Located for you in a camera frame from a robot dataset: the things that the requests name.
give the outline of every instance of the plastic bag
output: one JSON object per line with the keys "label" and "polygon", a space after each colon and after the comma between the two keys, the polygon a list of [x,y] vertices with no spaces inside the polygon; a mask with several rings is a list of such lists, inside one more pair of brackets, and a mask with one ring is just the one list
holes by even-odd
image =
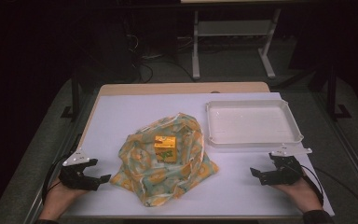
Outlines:
{"label": "plastic bag", "polygon": [[200,125],[182,113],[129,135],[118,156],[123,163],[110,182],[135,192],[145,206],[178,198],[218,171],[204,152]]}

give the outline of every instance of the human hand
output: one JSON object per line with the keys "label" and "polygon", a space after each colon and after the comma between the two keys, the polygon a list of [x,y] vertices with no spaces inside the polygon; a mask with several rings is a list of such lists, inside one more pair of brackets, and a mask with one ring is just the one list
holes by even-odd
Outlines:
{"label": "human hand", "polygon": [[300,178],[292,185],[272,185],[272,187],[286,193],[302,213],[312,210],[324,210],[318,196],[303,178]]}
{"label": "human hand", "polygon": [[39,219],[58,220],[75,199],[87,192],[83,189],[69,189],[56,178],[51,184]]}

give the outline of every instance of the plastic tray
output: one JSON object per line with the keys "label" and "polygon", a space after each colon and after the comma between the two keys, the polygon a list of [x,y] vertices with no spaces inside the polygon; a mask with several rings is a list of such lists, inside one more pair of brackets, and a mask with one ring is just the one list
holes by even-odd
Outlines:
{"label": "plastic tray", "polygon": [[278,147],[304,138],[284,100],[211,101],[207,113],[213,147]]}

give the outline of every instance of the white table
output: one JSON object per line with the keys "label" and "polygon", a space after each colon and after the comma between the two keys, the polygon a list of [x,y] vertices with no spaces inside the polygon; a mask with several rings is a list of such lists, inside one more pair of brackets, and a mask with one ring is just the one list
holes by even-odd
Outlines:
{"label": "white table", "polygon": [[[91,158],[99,160],[95,167],[85,170],[86,175],[115,175],[121,165],[117,154],[127,135],[157,119],[174,116],[179,112],[188,114],[198,120],[207,136],[205,104],[209,101],[281,99],[279,93],[271,92],[190,94],[182,93],[184,89],[181,88],[185,85],[187,90],[208,92],[221,86],[231,92],[238,87],[242,87],[243,91],[257,91],[257,88],[249,88],[249,83],[213,83],[211,89],[203,89],[208,86],[205,83],[149,85],[151,86],[146,88],[147,95],[137,95],[139,93],[131,91],[136,90],[136,87],[142,88],[142,85],[130,85],[128,88],[117,85],[118,89],[122,90],[120,93],[109,91],[113,90],[115,85],[101,89],[79,144]],[[260,90],[265,90],[265,84],[258,85],[262,87]],[[167,94],[170,91],[180,94]],[[241,219],[300,217],[300,211],[286,195],[272,187],[261,186],[259,180],[251,175],[250,167],[262,172],[275,170],[268,154],[272,149],[232,148],[222,152],[222,148],[217,149],[205,144],[206,153],[220,170],[180,199],[171,200],[160,207],[145,207],[135,193],[107,183],[102,184],[97,191],[80,198],[69,208],[65,216]],[[301,164],[313,170],[307,155],[296,158]],[[325,195],[324,209],[334,215]]]}

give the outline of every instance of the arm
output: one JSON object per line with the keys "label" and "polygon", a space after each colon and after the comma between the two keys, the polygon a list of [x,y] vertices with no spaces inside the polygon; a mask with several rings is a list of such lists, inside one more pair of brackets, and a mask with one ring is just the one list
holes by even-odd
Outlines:
{"label": "arm", "polygon": [[51,186],[42,212],[36,223],[57,223],[56,221],[76,198],[89,192],[83,189],[69,189],[64,186],[58,178],[53,181]]}
{"label": "arm", "polygon": [[333,219],[324,211],[321,203],[310,185],[300,178],[293,185],[274,185],[286,193],[303,213],[305,224],[331,224]]}

